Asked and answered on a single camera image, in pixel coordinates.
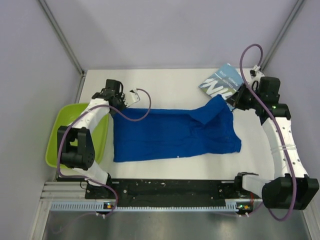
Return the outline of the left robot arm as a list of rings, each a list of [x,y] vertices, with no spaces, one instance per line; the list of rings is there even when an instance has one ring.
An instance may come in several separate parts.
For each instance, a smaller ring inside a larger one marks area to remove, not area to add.
[[[96,92],[85,110],[68,126],[57,130],[57,171],[60,176],[61,165],[78,173],[76,178],[84,178],[90,185],[96,186],[96,192],[102,198],[109,198],[114,191],[108,183],[109,174],[102,170],[95,160],[96,153],[92,133],[101,120],[110,112],[126,108],[123,84],[107,79],[105,87]]]

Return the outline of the royal blue t-shirt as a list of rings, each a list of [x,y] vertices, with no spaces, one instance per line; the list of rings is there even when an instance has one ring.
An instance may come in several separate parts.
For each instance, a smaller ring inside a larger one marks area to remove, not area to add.
[[[217,95],[197,109],[151,109],[141,121],[113,117],[114,162],[188,158],[241,151],[234,117]]]

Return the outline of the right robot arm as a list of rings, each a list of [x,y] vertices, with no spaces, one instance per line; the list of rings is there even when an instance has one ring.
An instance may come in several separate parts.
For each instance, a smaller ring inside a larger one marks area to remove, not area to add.
[[[251,192],[268,209],[304,210],[320,188],[315,178],[309,177],[302,165],[291,129],[291,113],[287,104],[280,103],[281,82],[276,77],[252,78],[243,84],[227,103],[239,110],[253,109],[267,136],[274,164],[273,179],[264,179],[257,173],[241,172],[233,185],[233,192],[245,198]]]

